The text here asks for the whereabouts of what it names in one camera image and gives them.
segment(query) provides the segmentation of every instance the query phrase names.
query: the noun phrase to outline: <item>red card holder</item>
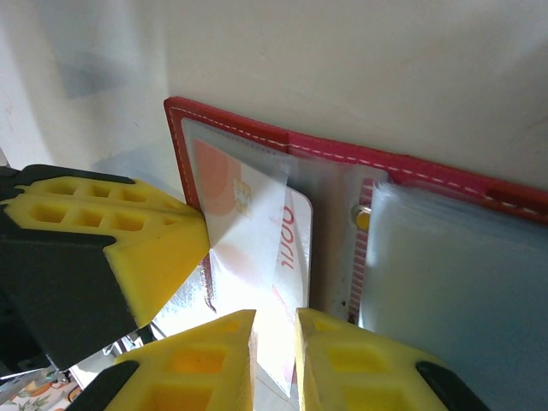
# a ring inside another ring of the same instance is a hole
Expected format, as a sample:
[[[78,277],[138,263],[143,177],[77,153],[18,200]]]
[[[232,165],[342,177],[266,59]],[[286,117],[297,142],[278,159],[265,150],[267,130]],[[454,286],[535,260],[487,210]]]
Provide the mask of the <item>red card holder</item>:
[[[468,199],[493,210],[523,217],[536,223],[548,223],[548,193],[535,188],[402,154],[296,133],[187,98],[167,98],[164,101],[164,108],[176,151],[182,188],[187,203],[197,210],[200,210],[200,202],[182,130],[183,118],[204,123],[296,157],[316,157],[346,164],[364,164],[386,171],[390,179],[397,184],[425,184],[431,188],[451,191],[453,194],[463,194]],[[370,199],[371,189],[371,185],[364,183],[361,190],[364,199]],[[356,252],[354,256],[355,270],[349,298],[350,319],[359,310],[361,282],[365,271],[366,234],[360,233],[356,241],[362,247],[360,247],[361,251]],[[205,284],[210,297],[208,302],[211,303],[211,275],[208,273],[207,260],[204,267]]]

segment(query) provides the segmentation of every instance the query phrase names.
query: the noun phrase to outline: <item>white wall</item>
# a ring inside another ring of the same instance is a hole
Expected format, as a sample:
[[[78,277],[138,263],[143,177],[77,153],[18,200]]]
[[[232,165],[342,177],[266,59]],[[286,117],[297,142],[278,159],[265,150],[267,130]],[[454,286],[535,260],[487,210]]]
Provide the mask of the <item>white wall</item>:
[[[162,101],[548,188],[542,0],[0,2],[0,146],[180,190]]]

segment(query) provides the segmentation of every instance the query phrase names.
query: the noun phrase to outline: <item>transparent plastic page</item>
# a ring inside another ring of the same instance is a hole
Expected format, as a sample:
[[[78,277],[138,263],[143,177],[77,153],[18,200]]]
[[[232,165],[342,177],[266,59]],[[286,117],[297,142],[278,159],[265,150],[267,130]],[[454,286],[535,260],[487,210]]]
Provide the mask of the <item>transparent plastic page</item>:
[[[365,328],[440,357],[491,409],[545,409],[546,227],[379,184],[366,263]]]
[[[353,209],[369,205],[372,185],[386,181],[388,175],[365,165],[336,163],[305,153],[291,156],[193,120],[183,119],[182,128],[188,148],[198,138],[257,170],[269,173],[281,168],[288,173],[288,186],[304,194],[313,207],[310,306],[348,319],[352,278],[356,270],[363,276],[365,268],[361,258],[366,242],[358,241]],[[356,255],[360,256],[358,266]]]
[[[194,161],[217,312],[258,308],[276,271],[287,174],[267,175],[201,140]]]

